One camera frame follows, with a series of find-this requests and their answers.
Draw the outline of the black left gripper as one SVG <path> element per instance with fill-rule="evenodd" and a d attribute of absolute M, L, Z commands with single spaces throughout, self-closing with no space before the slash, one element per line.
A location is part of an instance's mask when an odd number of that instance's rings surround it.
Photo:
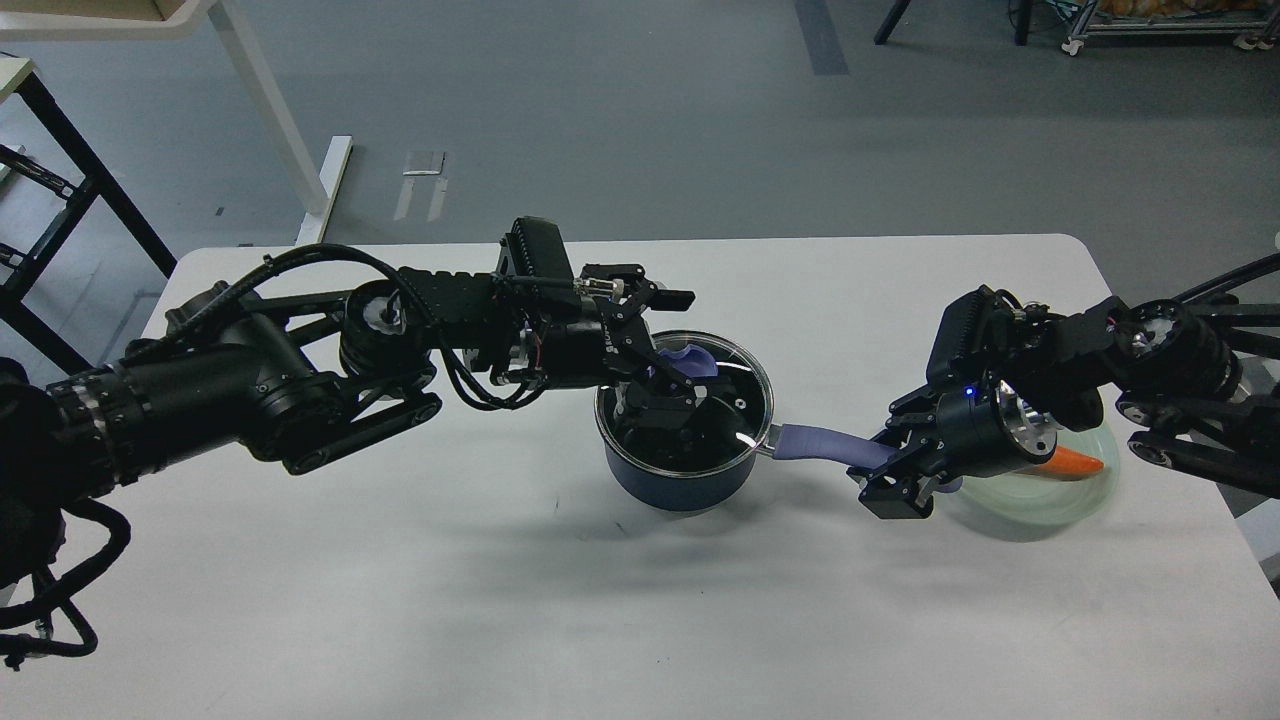
<path fill-rule="evenodd" d="M 540 300 L 530 306 L 532 389 L 581 389 L 635 379 L 641 366 L 640 315 L 646 310 L 685 313 L 696 300 L 692 291 L 650 279 L 639 264 L 586 264 L 582 286 L 590 299 Z M 701 345 L 658 348 L 655 355 L 659 364 L 614 391 L 617 433 L 680 430 L 721 384 L 717 360 Z"/>

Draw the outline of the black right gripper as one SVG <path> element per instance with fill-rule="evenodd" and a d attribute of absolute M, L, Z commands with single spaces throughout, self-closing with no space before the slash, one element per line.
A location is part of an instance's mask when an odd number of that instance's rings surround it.
<path fill-rule="evenodd" d="M 854 450 L 847 474 L 859 502 L 882 520 L 927 519 L 940 477 L 991 478 L 1046 464 L 1059 424 L 1032 409 L 1005 380 L 984 379 L 942 392 L 916 388 L 888 405 L 872 442 Z"/>

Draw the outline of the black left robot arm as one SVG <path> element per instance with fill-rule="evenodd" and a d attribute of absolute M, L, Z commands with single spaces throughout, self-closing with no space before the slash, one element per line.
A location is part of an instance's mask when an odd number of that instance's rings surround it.
<path fill-rule="evenodd" d="M 659 350 L 648 310 L 684 313 L 637 264 L 575 272 L 558 227 L 521 217 L 488 273 L 390 264 L 314 243 L 265 256 L 166 314 L 166 333 L 45 387 L 3 359 L 3 665 L 84 657 L 74 596 L 124 552 L 114 489 L 237 442 L 302 475 L 431 420 L 443 374 L 483 413 L 550 389 L 616 388 L 621 414 L 682 430 L 728 382 L 700 350 Z"/>

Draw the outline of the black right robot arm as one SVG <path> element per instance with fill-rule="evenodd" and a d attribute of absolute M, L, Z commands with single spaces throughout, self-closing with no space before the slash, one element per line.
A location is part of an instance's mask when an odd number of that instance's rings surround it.
<path fill-rule="evenodd" d="M 846 464 L 860 502 L 881 519 L 928 518 L 934 493 L 966 478 L 1043 466 L 1060 430 L 1100 427 L 1105 386 L 1138 425 L 1137 457 L 1276 498 L 1277 384 L 1242 377 L 1244 357 L 1277 357 L 1277 305 L 1235 296 L 1276 272 L 1268 255 L 1171 299 L 1111 296 L 1070 315 L 988 286 L 955 299 L 923 386 L 890 405 L 876 457 Z"/>

